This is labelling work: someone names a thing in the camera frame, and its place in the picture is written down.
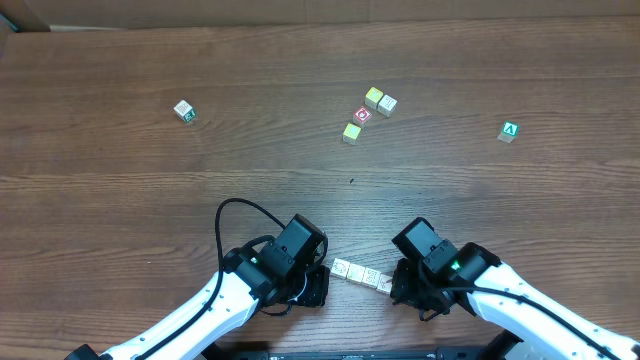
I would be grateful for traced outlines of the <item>white block with brush picture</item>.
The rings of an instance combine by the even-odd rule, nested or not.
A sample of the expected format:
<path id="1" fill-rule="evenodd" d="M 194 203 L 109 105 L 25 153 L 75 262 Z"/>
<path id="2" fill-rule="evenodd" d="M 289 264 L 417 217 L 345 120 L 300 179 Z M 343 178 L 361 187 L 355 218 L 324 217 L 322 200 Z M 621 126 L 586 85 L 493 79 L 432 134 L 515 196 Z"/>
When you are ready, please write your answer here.
<path id="1" fill-rule="evenodd" d="M 391 293 L 392 286 L 393 277 L 386 274 L 381 274 L 376 290 L 380 293 L 389 295 Z"/>

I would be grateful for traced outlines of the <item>white patterned block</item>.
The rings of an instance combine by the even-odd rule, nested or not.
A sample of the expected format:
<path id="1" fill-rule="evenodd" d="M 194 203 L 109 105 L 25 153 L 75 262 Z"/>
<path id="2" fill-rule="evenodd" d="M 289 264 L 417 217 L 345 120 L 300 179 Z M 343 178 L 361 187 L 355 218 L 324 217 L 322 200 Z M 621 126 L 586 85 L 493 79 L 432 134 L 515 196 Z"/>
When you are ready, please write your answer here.
<path id="1" fill-rule="evenodd" d="M 332 276 L 345 279 L 347 277 L 350 265 L 351 263 L 346 260 L 335 258 L 332 263 L 330 273 Z"/>

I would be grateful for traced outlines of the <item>block with blue side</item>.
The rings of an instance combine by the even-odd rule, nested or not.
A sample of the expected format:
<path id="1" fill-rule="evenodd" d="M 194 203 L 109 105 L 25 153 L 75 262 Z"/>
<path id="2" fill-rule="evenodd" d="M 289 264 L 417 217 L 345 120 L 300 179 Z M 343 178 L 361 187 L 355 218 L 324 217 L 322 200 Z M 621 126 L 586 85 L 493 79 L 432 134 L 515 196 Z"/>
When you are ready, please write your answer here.
<path id="1" fill-rule="evenodd" d="M 366 268 L 363 273 L 362 284 L 376 289 L 380 283 L 382 273 L 372 268 Z"/>

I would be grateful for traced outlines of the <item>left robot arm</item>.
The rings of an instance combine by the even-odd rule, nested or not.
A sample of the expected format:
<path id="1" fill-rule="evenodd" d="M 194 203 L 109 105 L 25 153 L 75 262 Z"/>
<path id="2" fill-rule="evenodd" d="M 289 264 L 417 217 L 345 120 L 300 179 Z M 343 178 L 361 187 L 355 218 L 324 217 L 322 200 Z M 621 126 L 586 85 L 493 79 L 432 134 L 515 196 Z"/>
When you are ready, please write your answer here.
<path id="1" fill-rule="evenodd" d="M 272 242 L 260 252 L 234 248 L 221 272 L 150 329 L 101 354 L 84 344 L 65 360 L 194 359 L 265 307 L 321 307 L 330 270 L 314 258 L 314 253 L 291 256 Z"/>

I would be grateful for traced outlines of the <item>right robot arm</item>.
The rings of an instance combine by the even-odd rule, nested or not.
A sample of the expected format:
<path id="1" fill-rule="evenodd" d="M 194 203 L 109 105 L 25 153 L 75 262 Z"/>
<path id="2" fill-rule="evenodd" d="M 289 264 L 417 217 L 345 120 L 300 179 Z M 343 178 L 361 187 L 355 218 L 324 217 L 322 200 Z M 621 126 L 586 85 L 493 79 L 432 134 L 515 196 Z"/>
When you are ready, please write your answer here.
<path id="1" fill-rule="evenodd" d="M 390 297 L 428 322 L 458 305 L 504 330 L 507 344 L 485 350 L 506 359 L 519 345 L 544 359 L 637 359 L 639 342 L 600 327 L 538 291 L 485 248 L 443 241 L 401 258 Z"/>

